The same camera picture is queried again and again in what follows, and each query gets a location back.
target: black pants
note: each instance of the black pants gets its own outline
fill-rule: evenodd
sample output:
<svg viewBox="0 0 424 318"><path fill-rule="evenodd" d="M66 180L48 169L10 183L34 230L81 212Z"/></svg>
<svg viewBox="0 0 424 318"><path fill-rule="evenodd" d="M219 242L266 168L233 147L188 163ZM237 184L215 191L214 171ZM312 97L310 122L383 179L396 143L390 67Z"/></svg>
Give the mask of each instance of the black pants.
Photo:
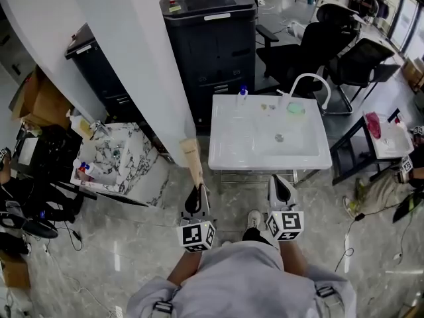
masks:
<svg viewBox="0 0 424 318"><path fill-rule="evenodd" d="M0 250L10 254L28 254L27 244L22 238L14 237L9 233L0 232Z"/></svg>
<svg viewBox="0 0 424 318"><path fill-rule="evenodd" d="M250 229L246 230L246 232L244 232L242 240L260 241L265 244L271 245L264 237L260 235L260 231L258 229L255 229L254 227L251 227Z"/></svg>

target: red object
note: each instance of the red object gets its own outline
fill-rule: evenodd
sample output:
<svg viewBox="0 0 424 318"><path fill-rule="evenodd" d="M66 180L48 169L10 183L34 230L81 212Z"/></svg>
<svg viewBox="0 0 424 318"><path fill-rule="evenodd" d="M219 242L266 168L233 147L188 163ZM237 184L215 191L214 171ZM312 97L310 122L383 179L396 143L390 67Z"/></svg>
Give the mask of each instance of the red object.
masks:
<svg viewBox="0 0 424 318"><path fill-rule="evenodd" d="M380 120L375 112L365 114L366 121L368 124L368 130L375 139L380 139L382 137L382 129L380 127Z"/></svg>

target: drain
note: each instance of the drain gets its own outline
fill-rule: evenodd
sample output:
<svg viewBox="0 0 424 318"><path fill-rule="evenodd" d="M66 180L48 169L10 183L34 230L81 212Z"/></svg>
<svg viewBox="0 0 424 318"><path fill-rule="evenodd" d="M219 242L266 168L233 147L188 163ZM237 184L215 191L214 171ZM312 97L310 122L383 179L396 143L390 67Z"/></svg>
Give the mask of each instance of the drain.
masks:
<svg viewBox="0 0 424 318"><path fill-rule="evenodd" d="M275 138L276 138L277 142L283 142L284 141L284 137L280 133L276 134Z"/></svg>

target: green sponge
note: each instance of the green sponge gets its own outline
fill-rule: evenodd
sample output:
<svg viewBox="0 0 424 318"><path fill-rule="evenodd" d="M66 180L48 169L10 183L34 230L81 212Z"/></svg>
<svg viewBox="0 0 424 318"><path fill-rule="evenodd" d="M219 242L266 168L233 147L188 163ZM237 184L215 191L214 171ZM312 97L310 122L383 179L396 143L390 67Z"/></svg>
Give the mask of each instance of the green sponge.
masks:
<svg viewBox="0 0 424 318"><path fill-rule="evenodd" d="M287 106L287 110L290 113L305 114L305 109L303 108L302 105L300 105L298 103L289 103L289 105Z"/></svg>

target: faucet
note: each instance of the faucet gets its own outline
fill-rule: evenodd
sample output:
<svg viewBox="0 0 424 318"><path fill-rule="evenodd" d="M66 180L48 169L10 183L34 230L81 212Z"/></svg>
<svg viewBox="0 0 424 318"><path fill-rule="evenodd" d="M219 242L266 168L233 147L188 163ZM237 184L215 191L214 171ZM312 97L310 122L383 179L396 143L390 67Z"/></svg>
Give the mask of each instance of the faucet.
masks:
<svg viewBox="0 0 424 318"><path fill-rule="evenodd" d="M90 125L90 128L93 130L93 135L91 139L94 137L95 133L100 130L104 135L111 137L111 132L107 129L106 125L103 124L100 120L95 121Z"/></svg>
<svg viewBox="0 0 424 318"><path fill-rule="evenodd" d="M280 105L280 100L281 99L287 99L287 102L285 103L285 106L287 107L289 105L290 98L292 97L292 94L293 94L293 92L294 92L294 90L296 88L297 83L299 82L299 80L301 78L304 78L304 77L317 78L318 80L320 80L324 84L325 88L327 88L327 93L328 93L327 94L327 98L326 98L324 104L321 106L322 109L327 109L327 105L329 104L330 96L331 96L330 86L329 86L329 84L322 77L318 76L317 74L313 74L313 73L303 73L300 76L298 76L296 78L296 80L294 81L293 86L291 87L291 90L290 90L290 93L289 93L288 97L286 97L287 93L284 93L283 91L280 91L279 89L277 89L277 92L282 95L280 97L279 101L278 101L278 104Z"/></svg>

